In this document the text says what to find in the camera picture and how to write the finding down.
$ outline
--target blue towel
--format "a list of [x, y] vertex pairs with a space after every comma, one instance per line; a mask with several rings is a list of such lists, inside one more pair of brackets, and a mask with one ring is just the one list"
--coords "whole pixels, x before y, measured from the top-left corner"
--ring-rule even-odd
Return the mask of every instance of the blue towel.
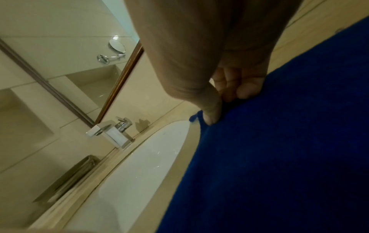
[[369, 232], [369, 18], [207, 127], [157, 232]]

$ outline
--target bathroom sink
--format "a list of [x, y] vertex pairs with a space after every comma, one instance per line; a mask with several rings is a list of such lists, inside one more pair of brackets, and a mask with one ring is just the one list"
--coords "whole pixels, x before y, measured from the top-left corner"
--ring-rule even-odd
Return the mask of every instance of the bathroom sink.
[[65, 229], [128, 232], [172, 166], [189, 126], [177, 121], [144, 141], [96, 188]]

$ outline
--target magnifying mirror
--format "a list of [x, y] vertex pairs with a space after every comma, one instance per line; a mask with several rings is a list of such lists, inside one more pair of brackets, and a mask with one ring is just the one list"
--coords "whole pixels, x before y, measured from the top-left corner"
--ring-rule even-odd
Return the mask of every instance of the magnifying mirror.
[[109, 40], [109, 48], [113, 49], [114, 51], [118, 53], [125, 53], [126, 49], [124, 48], [124, 45], [122, 45], [119, 41], [116, 40]]

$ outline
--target human hand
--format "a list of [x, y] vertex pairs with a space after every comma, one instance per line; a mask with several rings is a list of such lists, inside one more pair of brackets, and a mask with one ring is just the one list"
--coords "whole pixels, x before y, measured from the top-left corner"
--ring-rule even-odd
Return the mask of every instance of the human hand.
[[164, 90], [201, 108], [208, 125], [220, 119], [222, 101], [261, 91], [270, 54], [300, 2], [125, 0]]

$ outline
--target faucet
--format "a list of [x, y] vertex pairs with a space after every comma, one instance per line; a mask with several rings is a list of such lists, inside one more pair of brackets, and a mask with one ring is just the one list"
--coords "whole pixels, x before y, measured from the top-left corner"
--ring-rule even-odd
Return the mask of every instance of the faucet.
[[128, 118], [117, 117], [119, 123], [113, 120], [104, 121], [93, 126], [86, 132], [88, 137], [98, 136], [102, 133], [116, 148], [127, 148], [132, 142], [133, 138], [129, 136], [125, 130], [132, 125]]

